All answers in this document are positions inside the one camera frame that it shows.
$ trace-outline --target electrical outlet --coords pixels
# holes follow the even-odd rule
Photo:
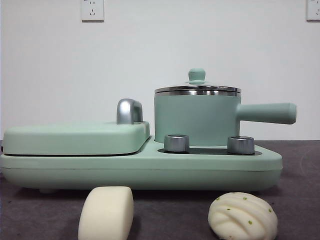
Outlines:
[[[306,0],[306,20],[320,22],[320,0]]]
[[[104,0],[82,0],[82,22],[103,22],[104,20]]]

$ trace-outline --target stainless steel rim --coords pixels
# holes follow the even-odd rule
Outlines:
[[[218,90],[181,90],[181,91],[162,91],[157,92],[155,96],[185,96],[185,95],[215,95],[241,97],[241,93],[234,91]]]
[[[240,88],[230,86],[210,86],[210,85],[185,85],[185,86],[170,86],[158,88],[154,91],[155,94],[172,91],[223,91],[241,93]]]

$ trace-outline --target mint green appliance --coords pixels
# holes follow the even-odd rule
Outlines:
[[[205,82],[155,91],[155,136],[141,103],[122,99],[115,122],[12,127],[0,167],[8,181],[50,192],[128,186],[137,190],[259,191],[277,184],[282,157],[239,136],[241,120],[292,124],[292,103],[241,105],[241,91]]]

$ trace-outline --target metal handle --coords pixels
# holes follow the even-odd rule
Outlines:
[[[143,122],[141,103],[130,98],[121,99],[116,108],[116,124],[134,122]]]

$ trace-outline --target dark table surface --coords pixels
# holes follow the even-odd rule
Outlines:
[[[257,141],[278,152],[278,184],[252,194],[278,217],[277,240],[320,240],[320,141]],[[0,175],[1,240],[76,240],[89,190],[41,194]],[[134,190],[129,240],[216,240],[208,225],[209,206],[223,191]]]

